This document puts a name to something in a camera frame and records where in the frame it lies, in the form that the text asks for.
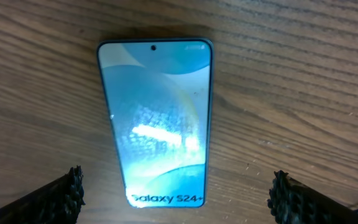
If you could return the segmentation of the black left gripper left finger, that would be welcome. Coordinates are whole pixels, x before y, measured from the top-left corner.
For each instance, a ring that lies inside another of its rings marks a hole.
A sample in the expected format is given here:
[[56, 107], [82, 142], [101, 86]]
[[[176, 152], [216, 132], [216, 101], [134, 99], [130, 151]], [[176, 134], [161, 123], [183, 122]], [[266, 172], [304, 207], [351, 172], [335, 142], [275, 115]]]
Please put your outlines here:
[[0, 208], [0, 224], [76, 223], [85, 191], [80, 166]]

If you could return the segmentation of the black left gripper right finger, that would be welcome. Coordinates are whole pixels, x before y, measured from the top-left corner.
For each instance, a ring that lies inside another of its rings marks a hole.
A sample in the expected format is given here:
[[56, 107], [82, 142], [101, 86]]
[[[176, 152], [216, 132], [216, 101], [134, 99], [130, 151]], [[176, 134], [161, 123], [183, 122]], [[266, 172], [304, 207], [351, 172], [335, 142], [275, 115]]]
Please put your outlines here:
[[267, 206], [279, 224], [358, 224], [351, 210], [280, 170], [274, 173]]

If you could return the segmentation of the Samsung smartphone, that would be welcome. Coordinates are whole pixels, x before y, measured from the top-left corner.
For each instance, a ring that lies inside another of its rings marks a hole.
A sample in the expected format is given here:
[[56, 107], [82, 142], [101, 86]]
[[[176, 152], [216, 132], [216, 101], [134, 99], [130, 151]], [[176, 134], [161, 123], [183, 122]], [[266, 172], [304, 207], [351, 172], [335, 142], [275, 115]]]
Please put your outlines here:
[[106, 40], [96, 56], [129, 204], [202, 207], [213, 43], [201, 37]]

